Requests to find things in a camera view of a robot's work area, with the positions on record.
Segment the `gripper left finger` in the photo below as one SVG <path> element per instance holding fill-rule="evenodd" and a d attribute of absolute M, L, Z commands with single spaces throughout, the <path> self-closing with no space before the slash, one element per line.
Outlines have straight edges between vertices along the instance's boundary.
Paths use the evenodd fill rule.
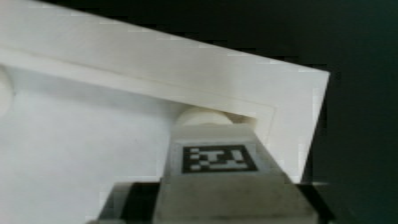
<path fill-rule="evenodd" d="M 88 224 L 141 224 L 134 215 L 134 185 L 114 185 L 98 217 Z"/>

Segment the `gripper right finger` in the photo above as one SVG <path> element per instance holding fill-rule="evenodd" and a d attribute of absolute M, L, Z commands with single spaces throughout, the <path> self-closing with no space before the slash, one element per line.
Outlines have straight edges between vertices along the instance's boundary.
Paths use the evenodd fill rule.
<path fill-rule="evenodd" d="M 319 223 L 317 224 L 335 224 L 336 216 L 335 216 L 331 207 L 326 203 L 326 200 L 322 198 L 322 195 L 320 195 L 315 185 L 310 183 L 299 183 L 297 187 L 306 196 L 306 199 L 315 208 L 315 211 L 319 213 Z"/>

